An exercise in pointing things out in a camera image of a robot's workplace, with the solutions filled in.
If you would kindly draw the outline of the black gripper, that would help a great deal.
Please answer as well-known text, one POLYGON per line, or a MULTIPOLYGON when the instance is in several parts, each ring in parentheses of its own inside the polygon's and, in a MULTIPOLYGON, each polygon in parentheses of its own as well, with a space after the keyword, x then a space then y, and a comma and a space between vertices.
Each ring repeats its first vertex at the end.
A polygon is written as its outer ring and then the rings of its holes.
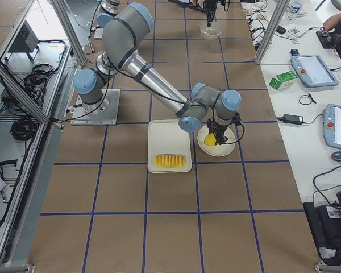
POLYGON ((204 0, 203 8, 206 10, 207 26, 211 26, 211 22, 214 20, 214 12, 217 8, 217 0, 204 0))
POLYGON ((228 137, 225 136, 225 132, 228 129, 228 126, 218 124, 213 118, 209 118, 207 120, 207 128, 209 133, 207 137, 209 139, 216 138, 216 145, 223 145, 226 144, 228 141, 228 137))

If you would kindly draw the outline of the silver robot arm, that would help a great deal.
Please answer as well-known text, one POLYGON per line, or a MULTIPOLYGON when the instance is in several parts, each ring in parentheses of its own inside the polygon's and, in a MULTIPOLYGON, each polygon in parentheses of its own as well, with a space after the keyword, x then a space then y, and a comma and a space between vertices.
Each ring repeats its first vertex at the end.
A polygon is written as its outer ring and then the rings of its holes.
POLYGON ((73 85, 84 105, 98 105, 103 99, 102 88, 116 74, 121 73, 148 89, 179 120, 186 132, 195 132, 207 114, 208 146, 230 144, 225 132, 229 125, 241 124, 237 112, 241 95, 235 90, 218 91, 206 84, 197 83, 190 98, 184 97, 140 55, 138 44, 153 29, 153 19, 141 3, 130 3, 103 28, 103 53, 99 64, 85 68, 74 75, 73 85))
MULTIPOLYGON (((169 1, 179 6, 202 12, 206 15, 206 22, 201 24, 201 34, 212 35, 216 37, 222 32, 222 27, 217 27, 215 13, 218 2, 222 6, 225 1, 169 1)), ((94 39, 102 39, 103 28, 113 17, 119 14, 120 1, 98 1, 98 7, 95 10, 97 25, 90 28, 89 38, 93 35, 94 39)))

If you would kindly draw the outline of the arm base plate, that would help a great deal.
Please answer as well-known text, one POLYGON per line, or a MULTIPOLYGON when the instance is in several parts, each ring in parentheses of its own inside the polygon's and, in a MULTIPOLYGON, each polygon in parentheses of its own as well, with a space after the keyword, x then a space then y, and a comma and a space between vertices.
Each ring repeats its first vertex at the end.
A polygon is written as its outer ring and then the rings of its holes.
POLYGON ((102 89, 103 98, 95 104, 89 105, 77 96, 70 124, 73 126, 115 126, 117 124, 120 89, 102 89))

